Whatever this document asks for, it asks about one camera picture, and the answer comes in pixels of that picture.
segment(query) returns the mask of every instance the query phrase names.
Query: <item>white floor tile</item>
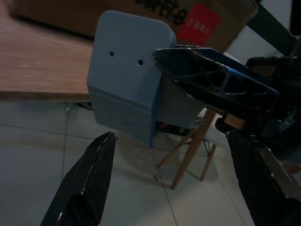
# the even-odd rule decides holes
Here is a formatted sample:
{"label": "white floor tile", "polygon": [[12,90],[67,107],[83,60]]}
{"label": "white floor tile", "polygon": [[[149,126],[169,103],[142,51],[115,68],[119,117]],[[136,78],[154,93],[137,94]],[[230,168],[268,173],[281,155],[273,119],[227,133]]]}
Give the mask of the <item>white floor tile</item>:
{"label": "white floor tile", "polygon": [[119,143],[145,146],[145,144],[138,139],[115,129],[97,124],[93,112],[87,109],[76,107],[68,116],[68,135],[95,139],[107,132],[116,133],[119,137]]}
{"label": "white floor tile", "polygon": [[246,202],[241,194],[232,161],[215,159],[212,161],[216,173],[227,190],[246,226],[254,226]]}
{"label": "white floor tile", "polygon": [[[203,155],[207,155],[206,149],[204,147],[204,144],[201,146],[201,150],[203,151]],[[232,160],[231,151],[227,149],[223,149],[222,147],[217,146],[214,153],[215,158],[220,159],[226,159],[226,160]]]}
{"label": "white floor tile", "polygon": [[0,124],[64,134],[66,120],[62,103],[0,103]]}
{"label": "white floor tile", "polygon": [[[93,140],[67,137],[66,173]],[[111,184],[100,226],[175,226],[151,149],[116,144]]]}
{"label": "white floor tile", "polygon": [[[164,151],[154,150],[159,162]],[[161,169],[163,182],[171,185],[184,154],[177,154]],[[175,190],[166,189],[178,226],[243,226],[244,222],[222,186],[218,176],[210,167],[205,180],[198,179],[206,157],[194,156],[187,172]]]}
{"label": "white floor tile", "polygon": [[[109,131],[118,135],[118,143],[146,147],[145,143],[130,135],[97,124],[93,112],[87,109],[77,107],[68,117],[68,135],[95,139],[96,137]],[[180,140],[181,137],[179,136],[158,132],[154,138],[153,147],[164,150],[172,150]],[[181,151],[185,152],[186,148],[187,147],[181,148]]]}
{"label": "white floor tile", "polygon": [[298,173],[295,173],[293,176],[298,181],[298,183],[301,185],[301,171],[299,171]]}
{"label": "white floor tile", "polygon": [[0,126],[0,225],[40,225],[61,183],[64,136]]}

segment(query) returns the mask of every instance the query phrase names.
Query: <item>red label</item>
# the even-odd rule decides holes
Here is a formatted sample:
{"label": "red label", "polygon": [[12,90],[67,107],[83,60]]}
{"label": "red label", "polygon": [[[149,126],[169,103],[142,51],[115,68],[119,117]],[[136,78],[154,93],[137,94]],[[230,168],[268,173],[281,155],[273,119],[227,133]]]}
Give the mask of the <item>red label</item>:
{"label": "red label", "polygon": [[215,12],[196,3],[181,25],[177,38],[203,46],[220,20]]}

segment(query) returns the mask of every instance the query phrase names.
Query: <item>white wall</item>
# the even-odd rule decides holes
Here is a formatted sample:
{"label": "white wall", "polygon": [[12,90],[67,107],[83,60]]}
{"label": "white wall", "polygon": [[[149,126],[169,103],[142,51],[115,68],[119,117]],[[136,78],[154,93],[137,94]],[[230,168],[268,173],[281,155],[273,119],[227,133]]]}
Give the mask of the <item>white wall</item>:
{"label": "white wall", "polygon": [[[292,0],[263,0],[261,4],[286,28],[289,28]],[[226,51],[245,64],[251,57],[282,56],[274,47],[246,26]]]}

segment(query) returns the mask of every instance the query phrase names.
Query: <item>wooden chair leg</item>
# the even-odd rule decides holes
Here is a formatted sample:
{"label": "wooden chair leg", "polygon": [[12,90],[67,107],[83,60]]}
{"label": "wooden chair leg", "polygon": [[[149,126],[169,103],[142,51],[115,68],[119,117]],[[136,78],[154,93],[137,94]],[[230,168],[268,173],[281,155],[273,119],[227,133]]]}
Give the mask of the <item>wooden chair leg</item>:
{"label": "wooden chair leg", "polygon": [[203,181],[204,178],[205,178],[205,175],[206,175],[206,173],[207,173],[207,170],[208,170],[208,168],[209,168],[209,166],[210,166],[210,163],[211,163],[211,161],[212,161],[212,158],[213,158],[215,149],[216,149],[216,145],[212,145],[212,148],[211,148],[210,153],[209,153],[209,155],[208,155],[208,158],[207,158],[206,164],[205,164],[205,166],[204,166],[202,175],[201,175],[201,177],[200,177],[200,181]]}
{"label": "wooden chair leg", "polygon": [[167,162],[179,149],[180,147],[182,147],[188,140],[189,138],[191,138],[194,134],[195,134],[196,130],[193,129],[192,131],[189,132],[189,134],[187,134],[186,137],[184,137],[184,139],[178,143],[173,150],[171,150],[167,156],[164,157],[164,159],[161,160],[161,162],[159,162],[158,167],[160,168],[165,162]]}
{"label": "wooden chair leg", "polygon": [[184,159],[180,165],[180,168],[174,178],[173,184],[170,186],[171,189],[174,189],[177,186],[177,184],[179,183],[181,177],[183,176],[184,172],[186,171],[193,156],[197,152],[200,144],[202,143],[204,136],[206,135],[214,117],[215,117],[215,112],[207,109],[205,116],[204,116],[204,124],[197,129],[196,134],[194,135],[194,137],[188,147],[188,150],[184,156]]}

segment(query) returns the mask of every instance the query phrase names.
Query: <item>cardboard box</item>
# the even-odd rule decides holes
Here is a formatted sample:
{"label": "cardboard box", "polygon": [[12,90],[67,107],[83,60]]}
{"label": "cardboard box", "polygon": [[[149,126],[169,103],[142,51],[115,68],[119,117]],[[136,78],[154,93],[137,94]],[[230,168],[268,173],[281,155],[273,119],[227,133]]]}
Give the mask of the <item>cardboard box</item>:
{"label": "cardboard box", "polygon": [[94,37],[98,18],[110,9],[166,22],[178,44],[224,51],[258,8],[254,0],[15,0],[12,12]]}

